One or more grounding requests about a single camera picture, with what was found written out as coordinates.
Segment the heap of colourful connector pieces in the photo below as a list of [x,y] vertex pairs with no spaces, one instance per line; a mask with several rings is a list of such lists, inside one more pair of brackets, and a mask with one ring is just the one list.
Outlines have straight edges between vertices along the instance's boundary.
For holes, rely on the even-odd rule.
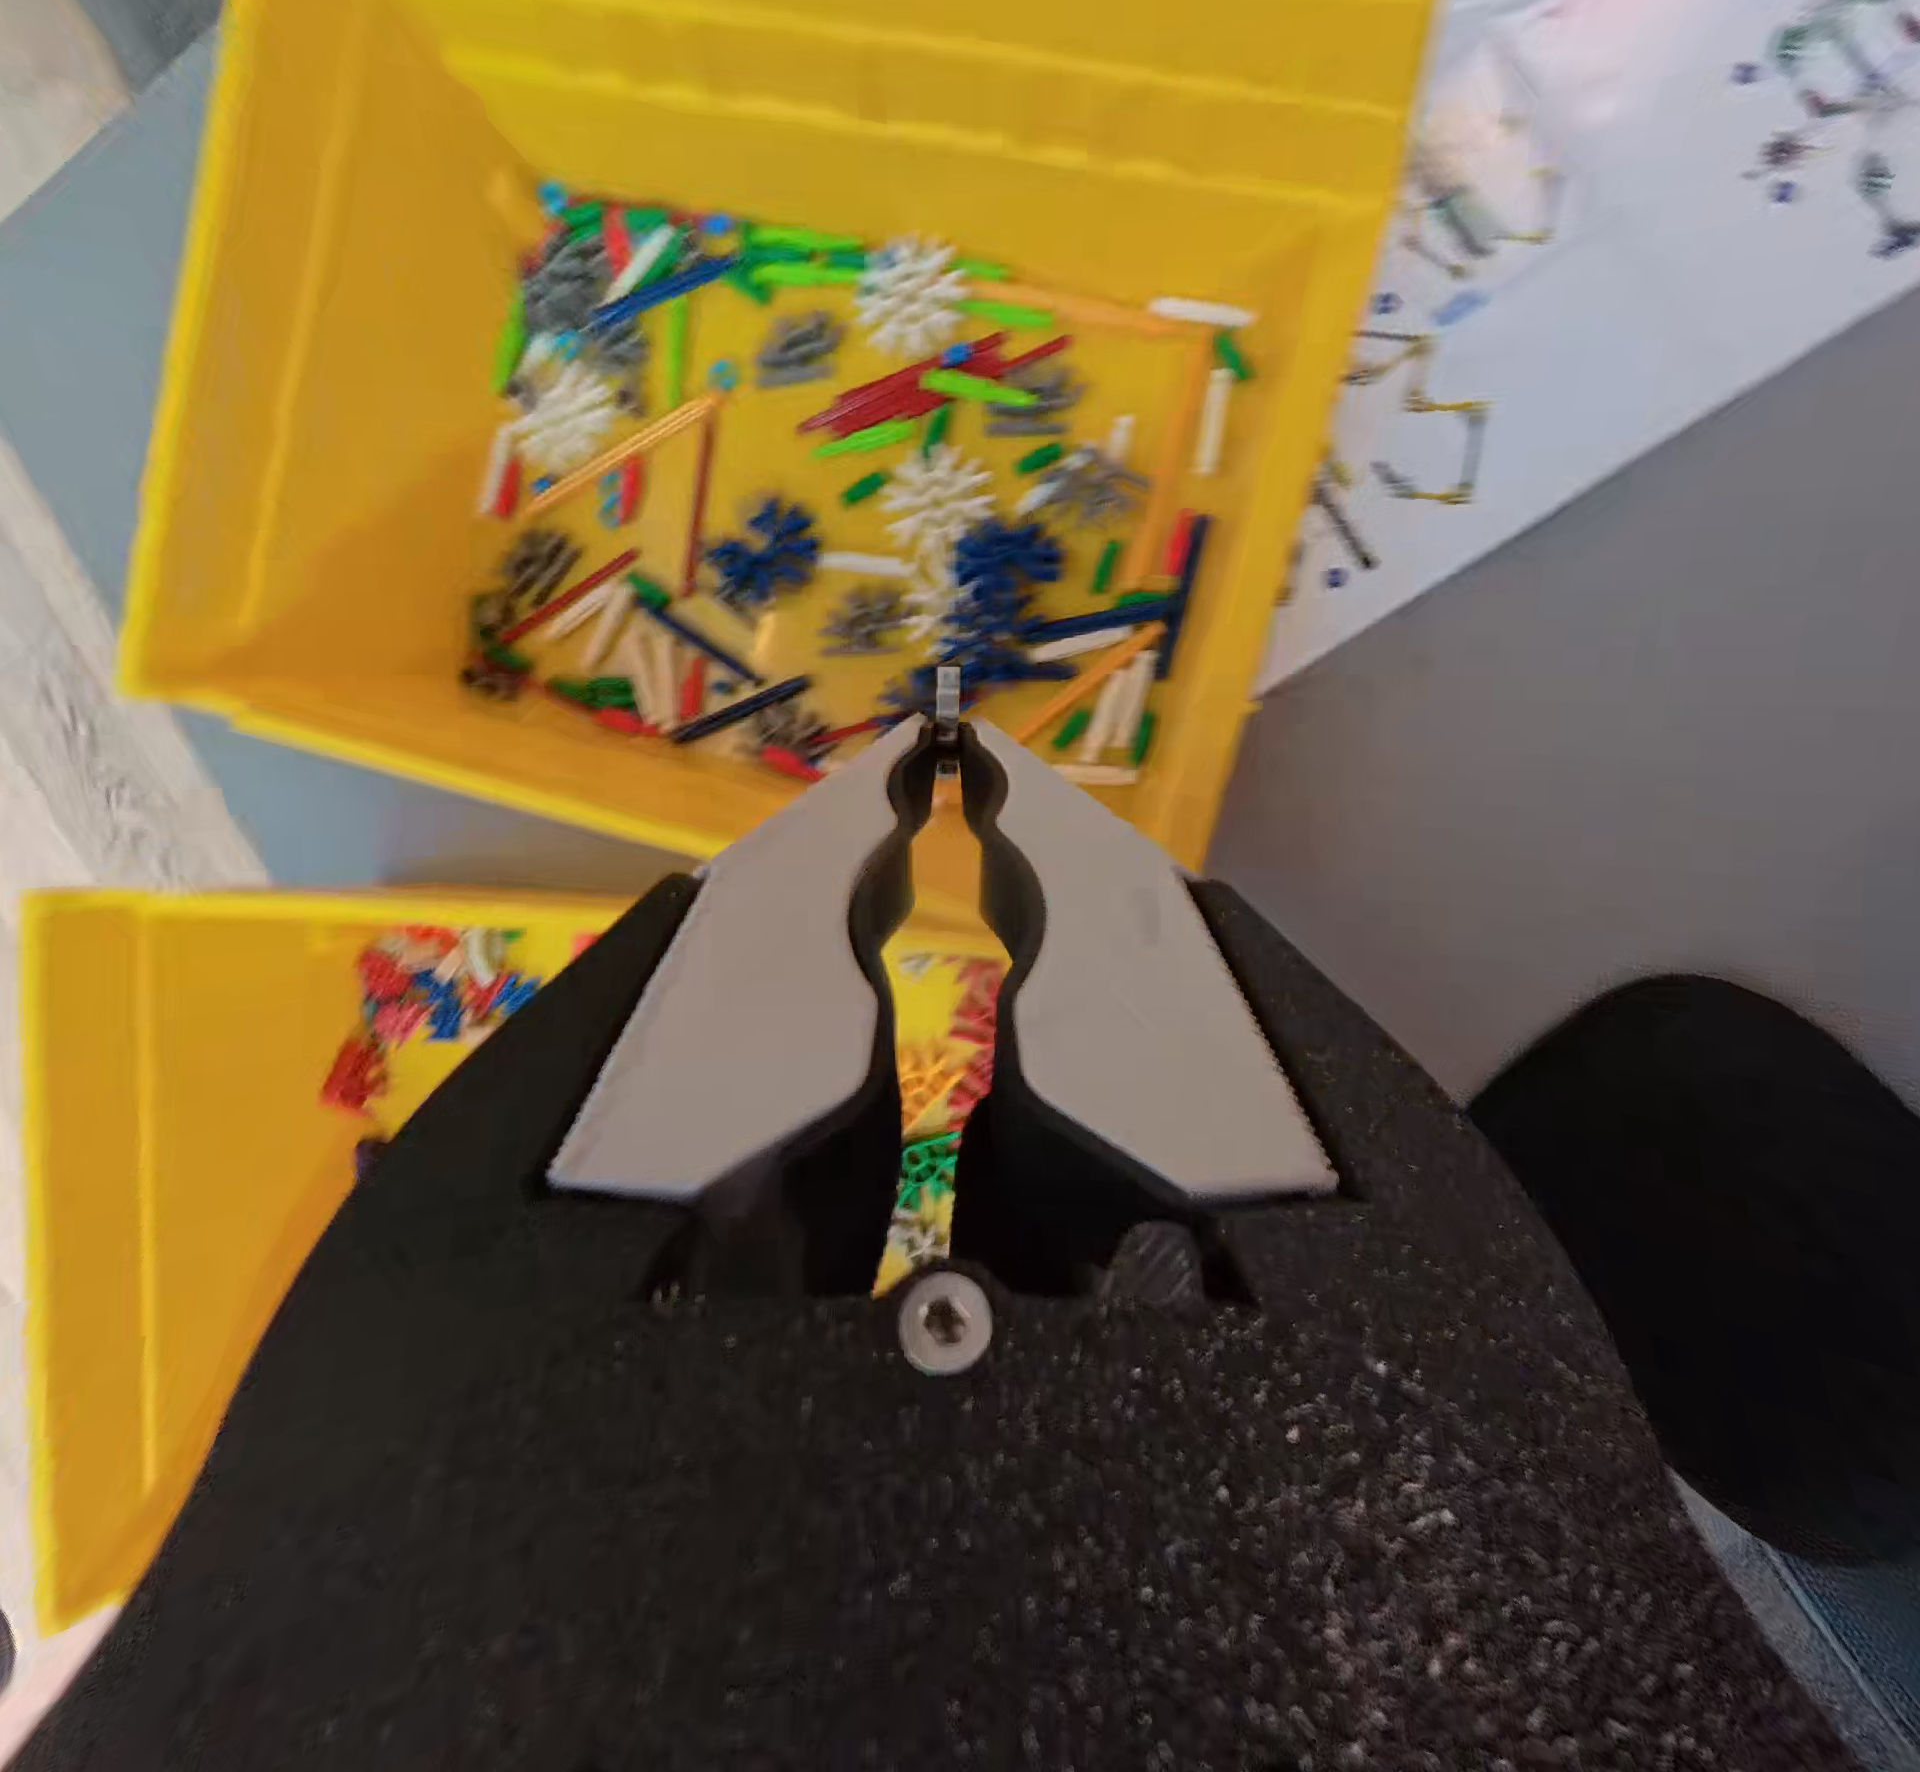
[[[353,1180],[369,1177],[410,1110],[508,1028],[595,931],[556,948],[554,928],[395,924],[353,957],[358,1016],[331,1052],[320,1103],[353,1120]],[[899,1183],[873,1296],[941,1265],[955,1245],[957,1151],[996,1067],[1005,948],[882,954],[892,988]]]

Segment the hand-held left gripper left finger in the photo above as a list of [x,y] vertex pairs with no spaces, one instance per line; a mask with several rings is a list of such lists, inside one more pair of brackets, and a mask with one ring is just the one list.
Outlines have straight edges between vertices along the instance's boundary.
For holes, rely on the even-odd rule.
[[868,1296],[899,1193],[892,996],[934,723],[722,847],[543,1167],[680,1216],[700,1296]]

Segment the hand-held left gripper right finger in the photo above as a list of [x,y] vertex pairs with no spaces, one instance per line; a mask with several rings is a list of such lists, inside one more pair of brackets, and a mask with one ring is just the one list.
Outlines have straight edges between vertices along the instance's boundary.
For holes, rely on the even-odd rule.
[[1007,732],[955,741],[1007,965],[948,1255],[1017,1296],[1251,1296],[1232,1214],[1335,1163],[1190,875]]

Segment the white building instruction sheet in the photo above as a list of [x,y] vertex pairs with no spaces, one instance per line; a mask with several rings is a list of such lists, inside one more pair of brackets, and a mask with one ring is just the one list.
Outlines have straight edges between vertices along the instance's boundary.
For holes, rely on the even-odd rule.
[[1916,289],[1920,0],[1442,0],[1261,688]]

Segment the yellow connector parts bin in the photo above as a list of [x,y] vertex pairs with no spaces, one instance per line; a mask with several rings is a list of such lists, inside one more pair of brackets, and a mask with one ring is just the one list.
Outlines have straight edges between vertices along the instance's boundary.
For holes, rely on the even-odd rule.
[[320,1103],[395,924],[606,931],[616,894],[36,890],[17,928],[35,1622],[118,1604],[353,1183]]

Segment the yellow rod parts bin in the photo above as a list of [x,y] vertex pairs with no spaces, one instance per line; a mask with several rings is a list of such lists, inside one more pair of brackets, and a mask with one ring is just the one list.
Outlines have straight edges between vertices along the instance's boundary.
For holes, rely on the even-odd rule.
[[1208,510],[1142,783],[1208,851],[1396,205],[1438,0],[224,0],[138,485],[124,685],[563,825],[710,855],[796,779],[456,669],[543,177],[928,233],[1073,314],[1160,531]]

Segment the heap of colourful small rods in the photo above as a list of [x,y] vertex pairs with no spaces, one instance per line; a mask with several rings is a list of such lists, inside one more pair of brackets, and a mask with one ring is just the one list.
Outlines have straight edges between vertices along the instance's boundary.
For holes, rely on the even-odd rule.
[[1136,307],[928,233],[539,181],[458,698],[820,779],[944,698],[1146,783],[1251,384],[1243,301]]

